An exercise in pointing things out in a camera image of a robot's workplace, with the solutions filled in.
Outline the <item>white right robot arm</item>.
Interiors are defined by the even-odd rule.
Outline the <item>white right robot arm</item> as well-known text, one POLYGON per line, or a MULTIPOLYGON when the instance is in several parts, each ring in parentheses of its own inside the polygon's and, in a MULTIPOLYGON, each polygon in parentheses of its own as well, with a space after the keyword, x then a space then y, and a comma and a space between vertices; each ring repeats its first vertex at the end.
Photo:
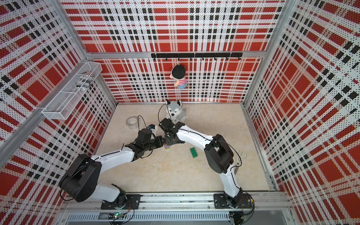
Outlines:
POLYGON ((182 122, 173 124, 170 119, 164 118, 160 128, 165 133, 165 142, 168 145, 189 143, 204 151, 208 165, 219 174, 224 186, 224 192, 231 200, 242 194, 234 174, 234 151, 222 135, 209 136, 191 129, 182 122))

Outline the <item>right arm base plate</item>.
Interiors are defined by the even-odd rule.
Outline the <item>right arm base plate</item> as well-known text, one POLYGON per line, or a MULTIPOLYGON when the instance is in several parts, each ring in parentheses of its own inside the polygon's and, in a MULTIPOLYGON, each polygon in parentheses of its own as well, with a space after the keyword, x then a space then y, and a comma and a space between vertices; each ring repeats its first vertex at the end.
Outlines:
POLYGON ((216 209, 252 209, 253 204, 249 194, 239 192, 236 197, 230 197, 225 193, 214 194, 214 207, 216 209))

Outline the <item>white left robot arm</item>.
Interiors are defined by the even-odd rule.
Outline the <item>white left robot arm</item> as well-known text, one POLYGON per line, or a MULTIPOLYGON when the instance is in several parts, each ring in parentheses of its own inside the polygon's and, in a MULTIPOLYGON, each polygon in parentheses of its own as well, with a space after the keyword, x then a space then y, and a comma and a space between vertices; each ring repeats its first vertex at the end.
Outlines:
POLYGON ((114 184, 101 184, 98 179, 105 171, 136 161, 143 158, 145 152, 162 147, 164 139, 156 135, 157 129, 153 124, 141 129, 135 141, 119 150, 101 155, 79 155, 59 182, 60 195, 65 192, 77 202, 99 199, 121 204, 125 201, 125 191, 114 184))

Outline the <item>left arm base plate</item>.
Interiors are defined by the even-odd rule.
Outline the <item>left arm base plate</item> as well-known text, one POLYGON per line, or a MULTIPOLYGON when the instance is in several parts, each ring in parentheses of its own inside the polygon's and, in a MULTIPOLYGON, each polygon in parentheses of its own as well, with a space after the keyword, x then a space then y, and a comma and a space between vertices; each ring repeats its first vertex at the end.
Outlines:
POLYGON ((131 209, 137 210, 140 204, 141 195, 129 195, 124 194, 120 195, 114 202, 103 201, 100 209, 102 210, 128 210, 131 209))

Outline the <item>green long lego brick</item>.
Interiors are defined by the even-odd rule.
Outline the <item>green long lego brick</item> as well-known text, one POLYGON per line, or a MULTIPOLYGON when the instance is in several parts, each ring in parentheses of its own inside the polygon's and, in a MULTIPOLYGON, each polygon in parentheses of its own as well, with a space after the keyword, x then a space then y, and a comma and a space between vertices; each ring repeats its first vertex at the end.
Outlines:
POLYGON ((198 153, 195 148, 190 148, 190 153, 192 155, 192 158, 198 157, 198 153))

